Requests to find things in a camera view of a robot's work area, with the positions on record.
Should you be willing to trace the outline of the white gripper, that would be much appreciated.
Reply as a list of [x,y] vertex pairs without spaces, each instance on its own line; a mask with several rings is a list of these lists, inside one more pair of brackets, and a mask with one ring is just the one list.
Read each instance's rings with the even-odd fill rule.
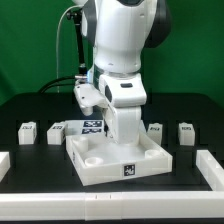
[[117,144],[135,144],[139,136],[141,107],[115,108],[103,110],[103,118],[110,135]]

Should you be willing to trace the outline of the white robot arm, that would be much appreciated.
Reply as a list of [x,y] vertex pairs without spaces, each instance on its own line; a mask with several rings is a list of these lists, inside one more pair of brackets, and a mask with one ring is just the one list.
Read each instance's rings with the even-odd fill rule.
[[81,33],[93,44],[93,66],[74,93],[85,115],[102,108],[107,133],[118,144],[139,139],[142,84],[141,51],[155,48],[169,35],[166,0],[73,0],[82,6]]

